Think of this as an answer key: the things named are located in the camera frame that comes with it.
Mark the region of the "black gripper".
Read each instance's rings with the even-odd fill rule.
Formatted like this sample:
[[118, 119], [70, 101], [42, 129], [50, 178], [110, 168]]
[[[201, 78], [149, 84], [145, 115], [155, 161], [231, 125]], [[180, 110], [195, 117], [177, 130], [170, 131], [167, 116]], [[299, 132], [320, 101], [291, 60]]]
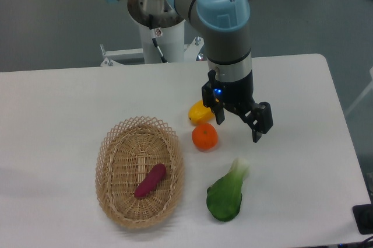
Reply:
[[208, 81], [202, 86], [203, 105], [214, 114], [216, 123], [225, 120], [224, 109], [241, 117], [252, 130], [252, 140], [257, 143], [273, 127], [272, 109], [268, 102], [255, 103], [253, 98], [253, 73], [234, 82], [217, 80], [211, 69]]

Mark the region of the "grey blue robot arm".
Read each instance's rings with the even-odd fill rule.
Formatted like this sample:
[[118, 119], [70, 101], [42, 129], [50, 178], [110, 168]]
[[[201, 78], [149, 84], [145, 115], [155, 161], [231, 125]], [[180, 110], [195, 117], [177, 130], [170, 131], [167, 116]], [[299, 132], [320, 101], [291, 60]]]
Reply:
[[185, 61], [184, 23], [202, 36], [209, 71], [203, 105], [221, 124], [225, 112], [250, 126], [257, 142], [273, 126], [270, 104], [253, 98], [250, 0], [127, 0], [148, 64]]

